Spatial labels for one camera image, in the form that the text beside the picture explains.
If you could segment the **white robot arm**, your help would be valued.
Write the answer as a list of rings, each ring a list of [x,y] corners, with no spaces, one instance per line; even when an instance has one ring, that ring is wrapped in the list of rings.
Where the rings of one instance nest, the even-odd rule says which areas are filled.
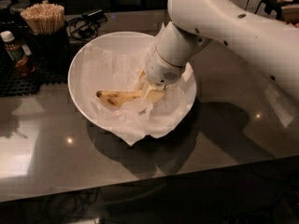
[[[225,45],[299,99],[299,30],[249,13],[231,0],[168,0],[171,21],[145,64],[151,84],[176,83],[201,49],[201,38]]]

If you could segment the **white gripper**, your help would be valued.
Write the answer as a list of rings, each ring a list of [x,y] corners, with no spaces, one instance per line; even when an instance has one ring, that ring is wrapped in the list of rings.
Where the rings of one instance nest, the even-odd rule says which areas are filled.
[[[146,62],[145,69],[139,74],[135,88],[142,90],[146,81],[157,85],[172,85],[179,81],[185,71],[187,60],[180,58],[172,51],[162,51],[154,45]],[[147,85],[142,92],[142,99],[157,103],[164,97],[165,89]]]

